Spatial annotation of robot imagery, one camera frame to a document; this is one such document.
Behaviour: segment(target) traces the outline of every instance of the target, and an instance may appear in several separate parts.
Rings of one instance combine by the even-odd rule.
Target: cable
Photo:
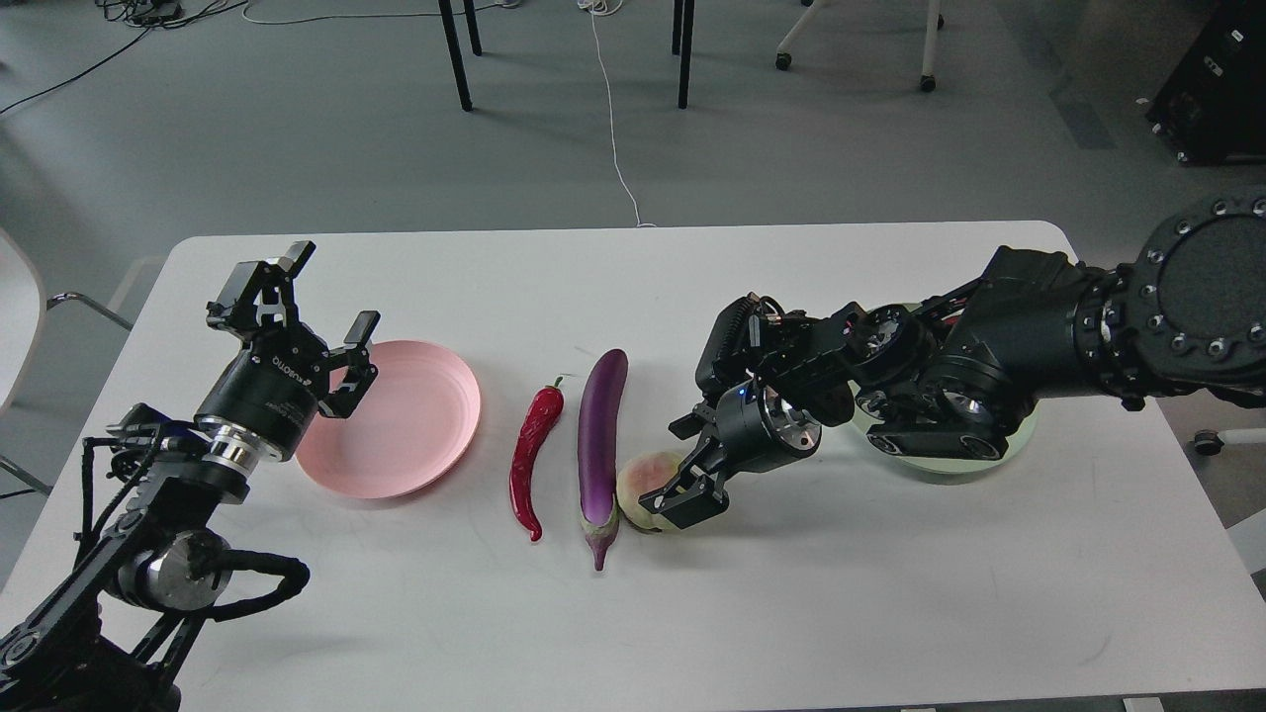
[[[158,23],[157,27],[161,27],[162,29],[180,29],[182,27],[187,27],[192,23],[196,23],[197,20],[206,19],[213,15],[219,15],[220,13],[228,13],[229,10],[233,10],[235,8],[242,8],[243,10],[246,10],[246,6],[249,4],[251,4],[249,0],[239,0],[238,3],[233,3],[232,5],[228,4],[228,0],[213,0],[205,8],[203,8],[197,13],[194,13],[192,15],[185,18],[175,18],[163,23]],[[133,25],[133,27],[144,27],[144,25]]]
[[[615,176],[620,179],[620,185],[624,186],[624,193],[627,193],[629,200],[633,201],[633,218],[636,220],[636,224],[633,227],[639,227],[639,228],[658,227],[655,223],[642,222],[642,212],[638,209],[637,198],[633,198],[633,191],[629,190],[629,184],[624,182],[624,171],[620,170],[620,155],[619,151],[617,151],[615,148],[615,101],[611,99],[611,80],[609,76],[606,76],[606,63],[603,62],[603,42],[598,39],[598,18],[614,14],[617,10],[620,9],[620,6],[623,6],[624,0],[620,0],[620,4],[615,6],[615,10],[605,11],[605,14],[599,13],[596,9],[594,9],[594,6],[596,6],[598,4],[601,4],[601,6],[605,9],[606,8],[605,0],[585,0],[585,1],[591,3],[591,8],[587,9],[589,22],[594,25],[594,47],[595,49],[598,49],[598,66],[601,67],[603,81],[606,82],[606,114],[610,118],[610,124],[611,124],[611,163],[615,165]]]
[[[201,10],[194,13],[192,15],[185,15],[181,10],[179,0],[92,0],[97,8],[101,9],[101,15],[106,22],[119,23],[134,28],[160,28],[160,29],[180,29],[182,27],[189,27],[197,20],[206,19],[220,13],[227,13],[235,8],[241,8],[249,3],[249,0],[238,0],[237,3],[229,4],[230,0],[211,0],[203,6]],[[158,10],[165,10],[171,6],[175,10],[173,15],[156,15]]]
[[[617,0],[614,8],[606,5],[606,0],[576,0],[576,6],[598,18],[606,18],[620,11],[624,0]]]
[[[63,82],[61,82],[61,84],[58,84],[58,85],[56,85],[56,86],[49,86],[48,89],[46,89],[46,90],[43,90],[43,91],[38,92],[38,94],[32,94],[30,96],[28,96],[28,98],[25,98],[25,99],[22,99],[22,100],[19,100],[19,101],[14,101],[13,104],[9,104],[9,105],[8,105],[8,106],[5,106],[4,109],[0,109],[0,115],[3,115],[3,114],[4,114],[5,111],[8,111],[9,109],[13,109],[13,108],[15,108],[15,106],[19,106],[19,105],[22,105],[22,104],[25,104],[27,101],[30,101],[32,99],[37,99],[37,98],[39,98],[39,96],[43,96],[43,95],[48,94],[49,91],[56,91],[56,90],[58,90],[58,89],[61,89],[61,87],[66,86],[67,84],[71,84],[72,81],[76,81],[76,80],[80,80],[80,79],[82,79],[82,77],[87,76],[87,73],[89,73],[89,72],[91,72],[92,70],[95,70],[95,68],[100,67],[101,65],[104,65],[104,63],[109,62],[110,60],[113,60],[113,58],[118,57],[119,54],[123,54],[123,53],[124,53],[124,52],[125,52],[125,51],[127,51],[127,49],[128,49],[129,47],[132,47],[132,46],[133,46],[133,44],[135,44],[137,42],[141,42],[141,39],[142,39],[142,38],[143,38],[144,35],[147,35],[147,34],[149,34],[149,29],[146,29],[144,32],[142,32],[141,34],[138,34],[138,35],[137,35],[135,38],[133,38],[133,39],[132,39],[132,42],[129,42],[129,43],[124,44],[122,49],[119,49],[119,51],[116,51],[115,53],[110,54],[109,57],[106,57],[106,58],[101,60],[100,62],[97,62],[97,63],[92,65],[91,67],[89,67],[89,68],[84,70],[82,72],[80,72],[80,73],[77,73],[77,75],[72,76],[71,79],[68,79],[68,80],[66,80],[66,81],[63,81]]]
[[[501,8],[504,10],[513,10],[514,8],[518,8],[522,3],[523,3],[523,0],[499,0],[498,3],[492,3],[490,5],[481,5],[479,8],[475,8],[475,11],[477,13],[480,10],[487,10],[487,9],[491,9],[491,8]],[[257,1],[247,1],[246,3],[246,8],[242,8],[242,19],[244,19],[248,23],[257,24],[257,25],[298,25],[298,24],[303,24],[303,23],[315,23],[315,22],[319,22],[319,20],[363,20],[363,19],[377,19],[377,18],[438,18],[438,16],[441,16],[441,13],[371,13],[371,14],[361,14],[361,15],[319,15],[319,16],[314,16],[314,18],[300,18],[298,20],[257,20],[257,19],[252,18],[251,15],[246,14],[246,11],[249,10],[252,5],[257,5],[257,4],[258,4]],[[465,15],[465,14],[466,14],[465,10],[462,10],[460,13],[453,13],[454,16],[456,15]]]

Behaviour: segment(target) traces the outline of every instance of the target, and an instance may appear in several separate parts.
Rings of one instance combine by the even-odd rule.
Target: robotic arm
[[[1266,407],[1266,186],[1201,200],[1163,222],[1133,264],[1000,247],[984,274],[908,309],[856,303],[827,318],[749,294],[717,318],[668,429],[698,437],[642,505],[689,527],[729,505],[725,481],[813,455],[855,408],[887,455],[998,460],[1041,398],[1208,388]]]
[[[294,279],[314,250],[296,242],[284,257],[239,264],[206,305],[208,326],[237,336],[242,350],[194,422],[138,404],[108,428],[111,437],[85,440],[75,570],[0,639],[0,709],[175,711],[172,682],[208,620],[249,616],[303,590],[309,571],[301,561],[229,549],[206,522],[219,504],[246,498],[261,460],[289,460],[318,410],[351,416],[377,375],[368,351],[377,312],[361,312],[339,348],[299,321]],[[330,370],[343,366],[347,375],[329,391]],[[124,486],[90,526],[94,447],[113,451],[111,475]],[[281,580],[272,593],[215,606],[238,570]],[[101,636],[101,592],[162,613],[130,652]]]

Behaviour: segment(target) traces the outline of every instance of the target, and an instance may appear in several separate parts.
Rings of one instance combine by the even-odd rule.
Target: purple eggplant
[[[613,348],[594,365],[580,400],[576,459],[580,465],[580,526],[601,571],[606,550],[620,527],[615,504],[615,422],[629,360]]]

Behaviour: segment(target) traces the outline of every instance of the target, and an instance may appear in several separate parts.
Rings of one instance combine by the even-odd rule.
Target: white table
[[[163,269],[85,433],[138,400],[194,413],[237,342],[203,324],[233,264],[294,237],[201,237]],[[1155,404],[1044,404],[1013,462],[960,486],[913,478],[848,427],[810,460],[741,475],[682,536],[624,528],[595,574],[576,523],[576,412],[608,348],[629,353],[619,459],[682,446],[717,312],[755,290],[827,315],[943,293],[998,245],[1069,250],[1046,223],[314,236],[303,318],[330,340],[461,353],[484,414],[415,497],[357,502],[295,462],[261,466],[211,526],[295,555],[308,589],[208,626],[184,709],[787,709],[1266,687],[1266,606]],[[568,409],[537,465],[537,545],[505,480],[532,394]],[[77,454],[4,593],[8,630],[70,570]],[[256,594],[271,580],[246,585]],[[125,647],[153,614],[106,602]]]

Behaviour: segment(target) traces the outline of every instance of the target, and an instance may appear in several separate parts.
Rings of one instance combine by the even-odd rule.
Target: metal table leg
[[[484,54],[484,46],[479,42],[479,25],[475,23],[475,0],[462,0],[462,10],[466,13],[466,32],[471,35],[471,52],[479,57]]]
[[[681,0],[672,0],[672,53],[681,54]]]
[[[677,82],[677,108],[686,108],[690,94],[690,44],[695,34],[695,0],[684,0],[681,13],[681,80]]]
[[[452,0],[439,0],[439,15],[444,22],[444,39],[448,41],[448,58],[453,62],[453,79],[457,80],[457,98],[462,110],[471,110],[471,90],[466,85],[466,67],[462,66],[462,48],[457,46],[457,23],[453,22]]]

